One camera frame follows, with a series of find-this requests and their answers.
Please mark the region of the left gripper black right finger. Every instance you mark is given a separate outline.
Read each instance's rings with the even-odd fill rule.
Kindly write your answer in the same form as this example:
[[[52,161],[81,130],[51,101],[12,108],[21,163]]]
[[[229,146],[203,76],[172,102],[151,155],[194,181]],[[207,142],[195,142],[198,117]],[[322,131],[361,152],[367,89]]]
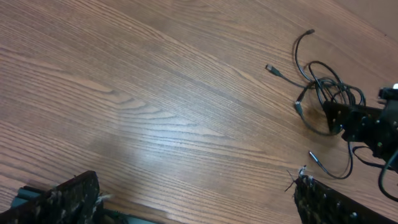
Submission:
[[[306,175],[306,166],[293,180],[294,202],[302,223],[314,224],[397,224],[357,201]]]

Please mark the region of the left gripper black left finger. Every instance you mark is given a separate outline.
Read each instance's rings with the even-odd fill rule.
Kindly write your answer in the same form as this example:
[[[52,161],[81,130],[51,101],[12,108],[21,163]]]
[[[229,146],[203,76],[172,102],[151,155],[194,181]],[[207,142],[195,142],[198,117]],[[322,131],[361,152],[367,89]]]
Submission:
[[[2,224],[91,223],[100,194],[96,172],[89,170],[49,190],[21,187]]]

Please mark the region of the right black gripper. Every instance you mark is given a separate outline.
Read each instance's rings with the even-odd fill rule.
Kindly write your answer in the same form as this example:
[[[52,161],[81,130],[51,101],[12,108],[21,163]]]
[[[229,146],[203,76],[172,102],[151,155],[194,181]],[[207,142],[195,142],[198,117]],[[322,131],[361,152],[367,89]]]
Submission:
[[[397,103],[388,102],[384,109],[350,106],[332,101],[322,106],[331,133],[344,129],[342,138],[363,142],[373,156],[388,161],[397,151]]]

